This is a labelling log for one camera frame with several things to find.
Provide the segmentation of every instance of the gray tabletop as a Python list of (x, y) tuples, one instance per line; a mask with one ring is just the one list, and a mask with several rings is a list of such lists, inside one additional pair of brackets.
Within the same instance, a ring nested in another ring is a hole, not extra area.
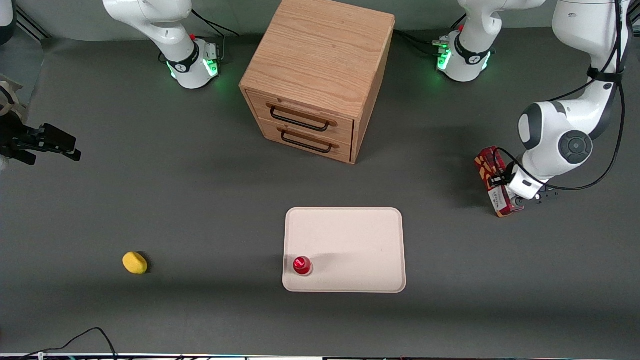
[[(151, 42), (46, 43), (29, 123), (72, 133), (83, 158), (41, 154), (0, 176), (3, 352), (100, 326), (119, 352), (640, 357), (637, 50), (610, 176), (498, 219), (475, 155), (522, 151), (520, 113), (583, 84), (585, 54), (550, 29), (505, 30), (486, 72), (461, 84), (394, 38), (351, 166), (262, 137), (237, 87), (258, 42), (230, 39), (221, 77), (200, 90), (179, 87)], [(603, 171), (618, 106), (592, 159), (557, 183)], [(406, 289), (286, 291), (284, 219), (295, 206), (399, 209)], [(150, 258), (150, 274), (124, 270), (132, 250)], [(69, 348), (107, 350), (99, 334)]]

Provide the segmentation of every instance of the drawer handle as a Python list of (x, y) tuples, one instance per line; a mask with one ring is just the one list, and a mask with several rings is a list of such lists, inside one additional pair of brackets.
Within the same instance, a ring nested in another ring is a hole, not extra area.
[(302, 146), (302, 147), (304, 147), (306, 149), (320, 152), (321, 154), (328, 154), (331, 151), (331, 148), (333, 147), (333, 145), (329, 144), (329, 148), (328, 149), (320, 149), (320, 148), (315, 147), (315, 146), (311, 146), (311, 145), (307, 145), (305, 143), (297, 142), (296, 140), (287, 139), (286, 137), (284, 137), (286, 132), (284, 130), (280, 130), (280, 131), (282, 132), (280, 134), (280, 137), (282, 138), (282, 141), (288, 142), (288, 143), (292, 143), (293, 145)]
[(271, 111), (270, 111), (270, 113), (271, 113), (271, 117), (273, 117), (274, 119), (277, 119), (277, 120), (281, 120), (281, 121), (284, 121), (284, 122), (288, 122), (288, 123), (290, 123), (290, 124), (294, 124), (294, 125), (297, 125), (297, 126), (302, 126), (302, 127), (307, 128), (307, 129), (310, 129), (310, 130), (313, 130), (313, 131), (318, 131), (318, 132), (326, 131), (326, 130), (329, 128), (329, 123), (328, 123), (328, 122), (327, 122), (327, 123), (325, 123), (323, 127), (317, 127), (317, 126), (313, 126), (313, 125), (305, 124), (304, 122), (295, 121), (295, 120), (293, 120), (293, 119), (289, 119), (289, 118), (286, 118), (286, 117), (284, 117), (284, 116), (276, 115), (276, 114), (274, 113), (274, 111), (276, 111), (276, 107), (275, 107), (275, 106), (272, 106), (272, 107), (271, 107)]

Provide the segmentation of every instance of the red bottle cap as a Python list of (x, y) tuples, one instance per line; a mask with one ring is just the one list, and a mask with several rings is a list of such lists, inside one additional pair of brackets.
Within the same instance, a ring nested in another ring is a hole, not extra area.
[(300, 256), (293, 261), (293, 270), (300, 275), (307, 275), (311, 271), (311, 260), (306, 256)]

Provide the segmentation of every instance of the wooden drawer cabinet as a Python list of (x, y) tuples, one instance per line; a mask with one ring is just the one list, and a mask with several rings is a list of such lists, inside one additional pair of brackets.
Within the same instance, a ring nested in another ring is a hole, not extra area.
[(283, 0), (240, 89), (269, 140), (355, 163), (395, 18), (330, 0)]

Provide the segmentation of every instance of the yellow sponge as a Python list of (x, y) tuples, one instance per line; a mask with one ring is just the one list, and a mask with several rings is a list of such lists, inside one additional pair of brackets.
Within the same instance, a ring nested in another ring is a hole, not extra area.
[(142, 275), (147, 272), (147, 260), (137, 252), (128, 252), (122, 257), (122, 264), (128, 272)]

